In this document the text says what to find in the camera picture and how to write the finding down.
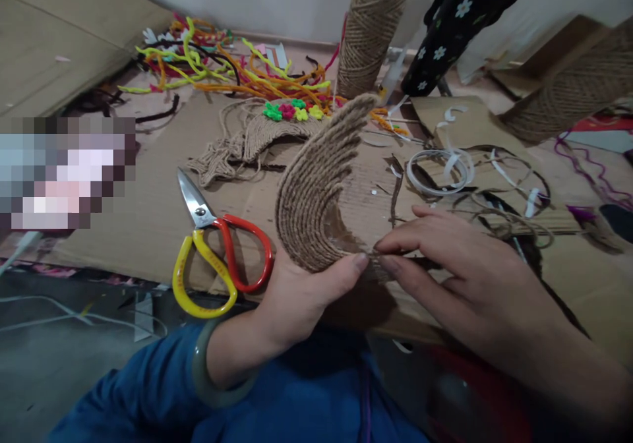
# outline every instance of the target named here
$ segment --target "hand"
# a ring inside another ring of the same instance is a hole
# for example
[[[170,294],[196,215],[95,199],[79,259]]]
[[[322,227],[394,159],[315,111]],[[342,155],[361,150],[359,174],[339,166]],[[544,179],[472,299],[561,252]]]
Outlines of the hand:
[[[419,249],[454,277],[437,283],[401,256],[381,264],[455,338],[506,372],[523,349],[569,323],[529,266],[509,245],[475,230],[450,212],[414,206],[419,218],[401,225],[375,249]]]
[[[349,255],[311,274],[278,249],[261,304],[222,322],[206,349],[211,381],[221,389],[244,381],[256,369],[307,339],[325,308],[354,288],[367,267],[365,254]]]
[[[325,308],[354,287],[368,263],[365,254],[350,255],[311,274],[295,265],[284,249],[278,249],[255,320],[276,345],[288,349],[312,334]]]
[[[402,256],[380,259],[402,288],[455,338],[490,364],[555,401],[618,428],[633,408],[633,380],[575,329],[507,244],[440,210],[413,207],[418,219],[375,245],[394,254],[420,250],[454,276],[442,283]]]

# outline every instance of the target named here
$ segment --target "scissor blade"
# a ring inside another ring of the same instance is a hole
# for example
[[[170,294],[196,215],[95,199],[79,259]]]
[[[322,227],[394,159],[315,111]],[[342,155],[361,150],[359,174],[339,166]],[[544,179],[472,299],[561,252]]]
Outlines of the scissor blade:
[[[196,229],[204,229],[211,225],[216,219],[213,211],[202,197],[200,190],[180,168],[178,168],[178,182]]]

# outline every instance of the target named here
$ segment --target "black floral fabric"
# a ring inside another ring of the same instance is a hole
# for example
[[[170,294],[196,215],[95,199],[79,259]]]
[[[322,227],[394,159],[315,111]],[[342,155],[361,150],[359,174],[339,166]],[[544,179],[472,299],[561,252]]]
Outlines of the black floral fabric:
[[[484,27],[496,22],[516,0],[435,0],[425,16],[427,35],[402,90],[412,97],[427,96]]]

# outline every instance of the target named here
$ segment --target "yellow scissor handle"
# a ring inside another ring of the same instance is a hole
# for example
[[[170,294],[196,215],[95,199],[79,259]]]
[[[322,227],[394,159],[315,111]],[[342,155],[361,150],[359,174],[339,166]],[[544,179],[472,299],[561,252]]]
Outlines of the yellow scissor handle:
[[[193,238],[191,236],[185,237],[185,240],[180,247],[178,258],[176,259],[176,265],[173,267],[173,276],[171,280],[173,295],[175,296],[176,301],[178,302],[180,307],[191,316],[202,319],[217,318],[233,307],[233,305],[235,304],[235,300],[237,299],[237,289],[235,288],[235,285],[233,285],[233,280],[229,275],[229,271],[224,266],[224,263],[222,263],[218,256],[215,255],[213,251],[209,249],[209,246],[204,242],[204,232],[201,230],[194,230],[192,235]],[[185,263],[187,261],[187,256],[189,255],[189,252],[191,250],[192,242],[196,244],[196,248],[198,249],[200,255],[202,255],[202,257],[209,263],[209,265],[211,265],[213,269],[218,273],[218,275],[220,275],[220,277],[224,280],[224,283],[226,283],[226,287],[229,289],[229,299],[220,308],[202,308],[201,306],[196,305],[193,301],[191,301],[191,298],[189,298],[187,292],[185,291],[183,276],[185,273]]]

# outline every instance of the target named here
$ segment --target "red scissor handle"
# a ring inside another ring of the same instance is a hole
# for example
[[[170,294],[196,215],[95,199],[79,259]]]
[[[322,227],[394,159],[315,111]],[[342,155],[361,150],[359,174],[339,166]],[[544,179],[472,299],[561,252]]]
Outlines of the red scissor handle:
[[[237,262],[235,261],[235,249],[233,248],[233,238],[231,237],[231,229],[229,228],[229,224],[255,234],[255,236],[264,246],[264,271],[259,277],[259,280],[257,280],[252,285],[245,285],[239,279],[239,271],[237,269]],[[253,293],[254,291],[257,291],[259,287],[262,286],[264,282],[268,279],[268,277],[270,277],[270,273],[272,271],[273,260],[270,239],[255,224],[237,216],[232,216],[231,214],[225,214],[224,217],[216,219],[213,222],[213,225],[215,225],[222,232],[222,237],[224,238],[224,245],[226,249],[226,261],[228,263],[229,273],[231,274],[231,278],[233,279],[233,284],[235,285],[235,288],[240,290],[242,293]]]

